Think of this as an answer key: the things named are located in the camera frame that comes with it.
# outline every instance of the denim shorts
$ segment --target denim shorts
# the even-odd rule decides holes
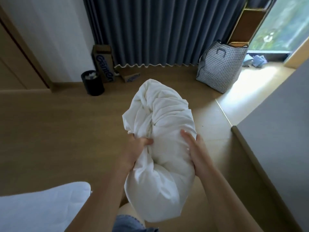
[[[158,228],[145,228],[135,217],[118,215],[112,232],[159,232]]]

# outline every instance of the person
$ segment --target person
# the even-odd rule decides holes
[[[195,139],[184,130],[181,130],[180,134],[189,145],[195,174],[202,182],[218,231],[261,232],[262,229],[214,166],[203,138],[198,134]],[[157,228],[146,229],[144,221],[129,203],[119,208],[129,171],[134,167],[144,147],[152,143],[152,139],[135,138],[133,134],[129,134],[129,140],[116,164],[104,175],[101,186],[93,191],[66,232],[159,231]]]

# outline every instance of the small cardboard piece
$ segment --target small cardboard piece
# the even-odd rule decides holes
[[[92,60],[103,82],[115,80],[112,49],[109,45],[94,45],[92,48]]]
[[[121,75],[125,83],[132,82],[141,76],[141,72],[139,68],[136,68],[136,67],[135,68],[130,68],[130,67],[119,68],[117,69],[117,71],[119,72],[119,74]]]

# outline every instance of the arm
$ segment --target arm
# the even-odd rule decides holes
[[[181,136],[190,146],[195,173],[204,187],[218,231],[262,232],[229,183],[212,164],[202,137],[197,135],[195,140],[184,130],[181,130]]]
[[[122,155],[112,170],[103,176],[101,186],[89,196],[65,232],[112,231],[127,175],[144,146],[152,143],[152,139],[135,139],[129,134]]]

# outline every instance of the houndstooth laundry bag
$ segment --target houndstooth laundry bag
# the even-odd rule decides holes
[[[200,58],[196,80],[225,93],[237,80],[247,50],[247,45],[234,47],[215,41]]]

